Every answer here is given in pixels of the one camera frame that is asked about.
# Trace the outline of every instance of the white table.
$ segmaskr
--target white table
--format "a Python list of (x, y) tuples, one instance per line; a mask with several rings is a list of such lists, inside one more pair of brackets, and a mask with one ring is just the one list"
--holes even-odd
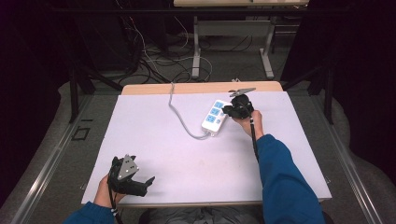
[[(289, 148), (318, 199), (330, 199), (290, 98), (277, 82), (176, 84), (172, 105), (192, 133), (202, 134), (201, 123), (215, 100), (231, 101), (228, 90), (258, 88), (247, 96), (263, 113), (266, 133)], [(120, 206), (162, 207), (260, 204), (262, 184), (251, 138), (227, 119), (219, 134), (206, 140), (190, 137), (168, 107), (170, 84), (128, 86), (119, 96), (105, 139), (84, 193), (92, 201), (100, 179), (114, 156), (135, 155), (140, 170), (133, 180), (156, 176), (145, 197), (127, 196)]]
[[(307, 5), (309, 0), (175, 0), (176, 7), (286, 7)], [(264, 36), (265, 46), (260, 49), (262, 64), (268, 79), (274, 78), (274, 73), (268, 59), (271, 40), (274, 35), (276, 17), (269, 21), (199, 21), (194, 17), (194, 58), (192, 62), (193, 78), (199, 76), (201, 49), (200, 35), (241, 35)]]

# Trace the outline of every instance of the power cord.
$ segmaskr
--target power cord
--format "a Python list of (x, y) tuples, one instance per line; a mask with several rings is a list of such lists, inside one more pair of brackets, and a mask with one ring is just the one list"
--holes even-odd
[(181, 124), (183, 125), (184, 129), (186, 130), (186, 132), (187, 132), (191, 137), (193, 137), (193, 138), (195, 138), (195, 139), (198, 139), (198, 140), (204, 140), (204, 139), (206, 139), (208, 136), (210, 136), (210, 132), (206, 132), (205, 135), (202, 135), (202, 136), (196, 136), (196, 135), (192, 134), (192, 133), (189, 131), (189, 129), (187, 128), (186, 124), (185, 124), (184, 121), (183, 121), (183, 118), (180, 116), (180, 114), (178, 113), (177, 109), (176, 109), (174, 106), (172, 106), (172, 96), (173, 96), (174, 89), (175, 89), (175, 83), (171, 82), (171, 84), (172, 84), (172, 89), (171, 89), (170, 96), (169, 96), (169, 103), (168, 103), (169, 107), (171, 107), (171, 109), (175, 112), (175, 114), (177, 115), (177, 117), (178, 117), (178, 119), (180, 120)]

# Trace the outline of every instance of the white power strip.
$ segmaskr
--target white power strip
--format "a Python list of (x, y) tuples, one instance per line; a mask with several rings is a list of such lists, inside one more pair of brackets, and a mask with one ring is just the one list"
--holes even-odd
[(204, 122), (202, 122), (203, 130), (205, 132), (210, 132), (212, 137), (219, 133), (221, 125), (228, 117), (228, 115), (222, 112), (222, 108), (226, 105), (232, 104), (221, 100), (215, 101), (212, 107), (210, 107), (209, 113), (207, 113)]

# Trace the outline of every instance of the blue jacket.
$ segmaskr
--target blue jacket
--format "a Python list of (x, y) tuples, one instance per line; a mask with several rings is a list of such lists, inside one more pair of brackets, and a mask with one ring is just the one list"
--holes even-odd
[[(271, 134), (257, 141), (266, 224), (325, 223), (315, 192), (295, 166), (289, 149)], [(110, 208), (87, 203), (64, 224), (114, 223)]]

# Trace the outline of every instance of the white cable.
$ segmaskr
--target white cable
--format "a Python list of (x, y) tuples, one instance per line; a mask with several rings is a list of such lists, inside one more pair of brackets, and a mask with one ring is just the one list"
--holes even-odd
[[(194, 57), (187, 57), (187, 58), (183, 58), (183, 59), (174, 59), (173, 61), (168, 61), (168, 60), (160, 60), (160, 59), (156, 59), (156, 60), (152, 60), (152, 62), (162, 62), (162, 63), (172, 63), (172, 62), (180, 62), (180, 61), (184, 61), (184, 60), (188, 60), (188, 59), (193, 59)], [(212, 74), (213, 71), (213, 65), (212, 63), (204, 58), (204, 57), (199, 57), (200, 59), (204, 59), (205, 61), (207, 61), (207, 63), (210, 65), (210, 71), (209, 71), (209, 75)]]
[(139, 30), (137, 30), (136, 25), (134, 25), (134, 29), (137, 31), (137, 33), (140, 35), (140, 37), (142, 38), (142, 42), (143, 42), (143, 52), (145, 53), (146, 57), (148, 57), (149, 61), (152, 63), (152, 65), (154, 65), (155, 71), (158, 72), (158, 74), (161, 74), (158, 69), (157, 66), (155, 66), (154, 61), (151, 60), (151, 58), (148, 56), (147, 52), (146, 52), (146, 43), (145, 43), (145, 38), (143, 37), (143, 35), (140, 33)]
[(202, 136), (196, 136), (192, 133), (190, 133), (189, 129), (187, 128), (186, 124), (184, 123), (183, 119), (181, 118), (180, 114), (178, 113), (177, 109), (172, 106), (172, 96), (173, 96), (173, 92), (175, 89), (175, 83), (171, 82), (172, 84), (172, 89), (170, 92), (170, 96), (169, 96), (169, 107), (171, 107), (171, 109), (175, 112), (175, 114), (177, 115), (178, 119), (180, 120), (181, 124), (183, 125), (184, 129), (186, 130), (186, 132), (193, 138), (198, 139), (198, 140), (203, 140), (206, 139), (208, 136), (210, 136), (210, 132), (206, 132), (205, 135)]
[(180, 26), (183, 28), (184, 30), (184, 36), (186, 36), (186, 43), (184, 43), (183, 46), (180, 47), (180, 49), (183, 49), (184, 47), (186, 47), (186, 45), (189, 43), (189, 32), (187, 32), (186, 27), (184, 27), (184, 25), (180, 22), (180, 20), (177, 19), (177, 17), (175, 17), (175, 20), (178, 22), (178, 24), (180, 24)]

